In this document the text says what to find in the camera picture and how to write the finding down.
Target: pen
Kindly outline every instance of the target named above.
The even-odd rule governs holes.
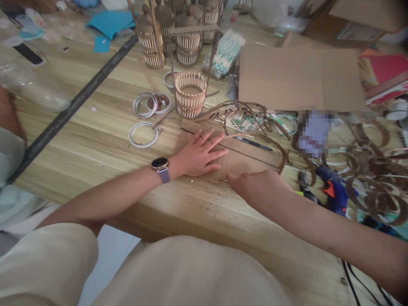
[[[268,150],[268,151],[273,151],[271,148],[269,148],[269,147],[267,147],[267,146],[264,146],[264,145],[262,145],[262,144],[259,144],[259,143],[255,142],[255,141],[252,141],[252,140],[249,140],[249,139],[245,139],[245,138],[242,138],[242,137],[240,137],[240,136],[235,136],[234,138],[235,138],[235,139],[238,139],[238,140],[241,140],[242,142],[249,143],[250,145],[254,145],[254,146],[256,146],[256,147],[261,147],[261,148],[266,149],[266,150]]]

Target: wooden tabletop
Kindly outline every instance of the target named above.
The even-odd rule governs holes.
[[[237,28],[248,43],[275,45],[276,38],[261,30],[251,17],[239,17],[236,24],[230,24],[228,12],[225,15],[222,28]],[[119,47],[114,43],[110,53],[93,54],[92,40],[67,41],[67,44],[69,51],[62,53],[44,42],[36,42],[50,62],[48,69],[74,94]],[[200,67],[209,50],[209,46],[204,47],[195,69]],[[154,117],[140,119],[132,110],[137,95],[152,91],[138,61],[141,55],[137,44],[17,179],[17,186],[63,204],[93,186],[148,166],[155,158],[172,155],[181,133],[181,118],[175,111],[160,125],[163,132],[152,147],[138,149],[128,141],[132,126],[154,120]],[[169,91],[162,77],[169,70],[168,59],[164,68],[149,70],[157,87],[167,94]],[[221,91],[206,101],[217,104],[227,100],[227,82],[228,79],[211,79],[208,92]],[[40,106],[21,99],[17,100],[17,108],[29,143],[55,117]],[[353,139],[350,131],[346,130],[342,135],[345,141]],[[153,131],[147,127],[137,132],[137,137],[145,142],[153,136]],[[285,148],[290,147],[289,141],[279,136],[276,139]],[[296,190],[299,188],[294,182],[297,171],[297,168],[286,166],[282,173]],[[325,201],[318,191],[322,185],[318,181],[313,191]],[[343,269],[338,258],[266,219],[224,182],[212,184],[199,177],[193,181],[190,177],[181,177],[150,192],[110,224],[150,242],[167,236],[191,235],[240,249],[258,260],[305,305],[353,303],[350,289],[341,282]],[[375,288],[372,280],[365,280],[365,283]],[[354,284],[362,303],[369,305],[364,289],[356,282]]]

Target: clear plastic bottle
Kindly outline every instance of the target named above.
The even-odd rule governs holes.
[[[15,61],[0,61],[0,83],[21,98],[40,104],[51,112],[61,112],[71,105],[69,95],[51,79]]]

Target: smartwatch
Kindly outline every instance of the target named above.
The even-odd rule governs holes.
[[[160,178],[163,184],[170,182],[168,165],[169,165],[169,160],[165,157],[160,157],[152,161],[152,169],[156,170],[157,173],[160,175]]]

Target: watch strap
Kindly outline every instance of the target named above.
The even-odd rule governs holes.
[[[170,175],[167,167],[163,170],[158,170],[157,173],[160,175],[163,184],[170,182]]]

